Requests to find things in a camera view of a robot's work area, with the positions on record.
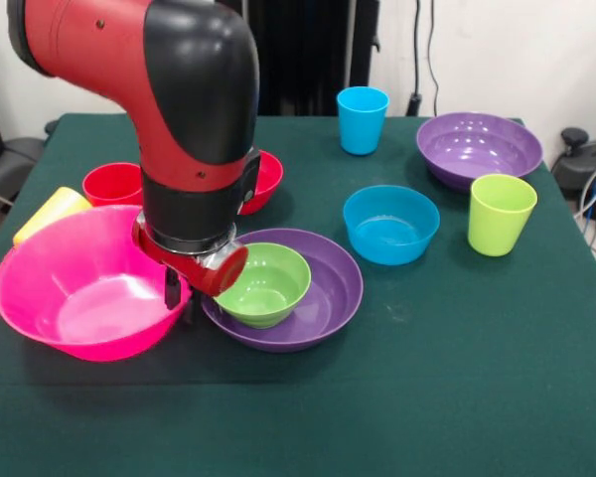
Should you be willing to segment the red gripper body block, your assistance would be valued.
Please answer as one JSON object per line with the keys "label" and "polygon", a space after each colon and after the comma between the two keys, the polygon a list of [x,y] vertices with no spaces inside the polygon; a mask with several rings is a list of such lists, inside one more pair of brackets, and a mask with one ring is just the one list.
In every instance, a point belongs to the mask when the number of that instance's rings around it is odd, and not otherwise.
{"label": "red gripper body block", "polygon": [[234,285],[246,264],[248,249],[235,238],[232,225],[224,241],[213,244],[203,252],[183,253],[158,244],[150,236],[145,223],[134,223],[132,239],[148,257],[166,268],[174,269],[179,279],[184,278],[190,287],[215,297]]}

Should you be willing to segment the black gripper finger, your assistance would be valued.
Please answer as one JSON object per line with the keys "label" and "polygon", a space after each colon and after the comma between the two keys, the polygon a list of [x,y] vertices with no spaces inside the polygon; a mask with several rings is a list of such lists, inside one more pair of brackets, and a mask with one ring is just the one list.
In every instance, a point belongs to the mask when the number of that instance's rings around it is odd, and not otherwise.
{"label": "black gripper finger", "polygon": [[190,296],[188,298],[187,304],[185,305],[182,311],[181,320],[186,325],[193,325],[198,314],[199,293],[194,287],[189,287],[189,291]]}
{"label": "black gripper finger", "polygon": [[174,269],[167,267],[165,273],[165,304],[169,310],[173,310],[179,303],[180,279]]}

